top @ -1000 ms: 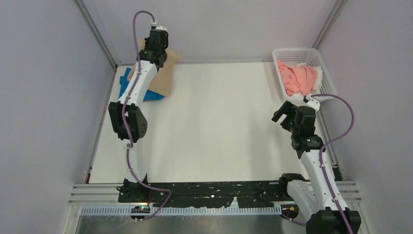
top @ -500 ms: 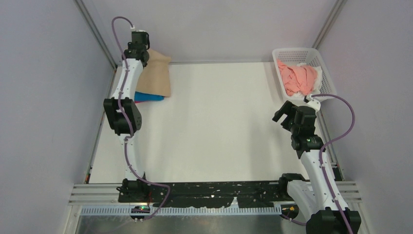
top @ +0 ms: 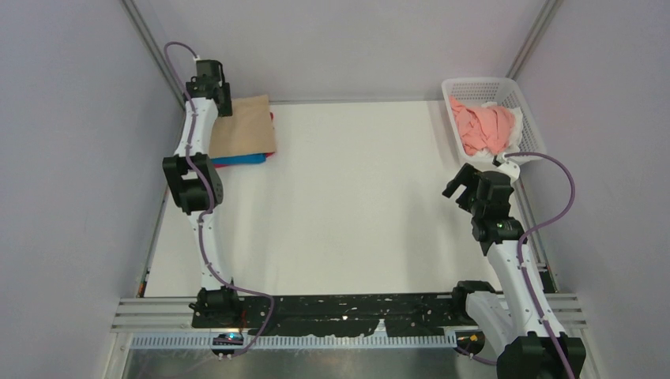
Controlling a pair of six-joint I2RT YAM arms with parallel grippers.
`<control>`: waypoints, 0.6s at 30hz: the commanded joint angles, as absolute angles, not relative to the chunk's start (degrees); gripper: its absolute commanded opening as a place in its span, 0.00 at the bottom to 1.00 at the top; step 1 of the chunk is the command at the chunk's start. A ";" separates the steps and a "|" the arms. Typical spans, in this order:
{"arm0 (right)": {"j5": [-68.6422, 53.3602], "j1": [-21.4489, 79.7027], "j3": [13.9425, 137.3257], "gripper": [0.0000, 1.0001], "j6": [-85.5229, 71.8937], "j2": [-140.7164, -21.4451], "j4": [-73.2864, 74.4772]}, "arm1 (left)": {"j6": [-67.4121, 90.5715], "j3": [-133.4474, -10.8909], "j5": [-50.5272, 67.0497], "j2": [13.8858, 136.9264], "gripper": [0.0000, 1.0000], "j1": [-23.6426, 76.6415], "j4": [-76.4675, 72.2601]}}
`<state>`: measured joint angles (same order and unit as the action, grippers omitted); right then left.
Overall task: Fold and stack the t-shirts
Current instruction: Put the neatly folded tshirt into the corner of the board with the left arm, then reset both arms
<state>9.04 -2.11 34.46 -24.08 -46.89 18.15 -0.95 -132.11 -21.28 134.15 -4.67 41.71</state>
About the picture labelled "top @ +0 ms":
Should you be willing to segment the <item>beige t shirt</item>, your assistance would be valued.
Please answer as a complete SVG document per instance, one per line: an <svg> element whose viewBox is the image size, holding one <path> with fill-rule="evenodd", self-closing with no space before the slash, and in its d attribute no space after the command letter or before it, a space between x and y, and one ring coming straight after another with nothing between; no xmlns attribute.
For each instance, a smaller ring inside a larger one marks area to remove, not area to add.
<svg viewBox="0 0 670 379"><path fill-rule="evenodd" d="M209 145L212 158L275 153L277 142L267 95L232 100L233 115L219 117Z"/></svg>

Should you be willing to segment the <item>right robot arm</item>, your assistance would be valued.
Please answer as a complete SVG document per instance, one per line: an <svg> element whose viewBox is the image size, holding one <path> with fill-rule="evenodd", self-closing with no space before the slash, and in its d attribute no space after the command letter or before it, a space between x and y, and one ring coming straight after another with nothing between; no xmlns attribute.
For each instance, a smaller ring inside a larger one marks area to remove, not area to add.
<svg viewBox="0 0 670 379"><path fill-rule="evenodd" d="M499 378L578 378L585 345L567 334L549 304L525 230L510 214L511 183L508 174L466 163L442 192L452 197L463 190L456 203L470 214L472 236L504 295L500 299L487 282L462 280L453 290L452 316L480 327L496 354Z"/></svg>

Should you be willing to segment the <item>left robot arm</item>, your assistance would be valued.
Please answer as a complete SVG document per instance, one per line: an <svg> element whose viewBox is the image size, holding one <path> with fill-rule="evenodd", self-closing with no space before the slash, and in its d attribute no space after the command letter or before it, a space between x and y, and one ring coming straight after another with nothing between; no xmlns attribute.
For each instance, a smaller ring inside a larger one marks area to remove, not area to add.
<svg viewBox="0 0 670 379"><path fill-rule="evenodd" d="M243 308L232 275L221 258L222 242L216 228L224 187L208 152L220 116L232 114L230 85L216 60L196 59L196 74L186 83L183 133L162 168L175 205L186 214L197 243L201 288L190 308L196 328L231 327Z"/></svg>

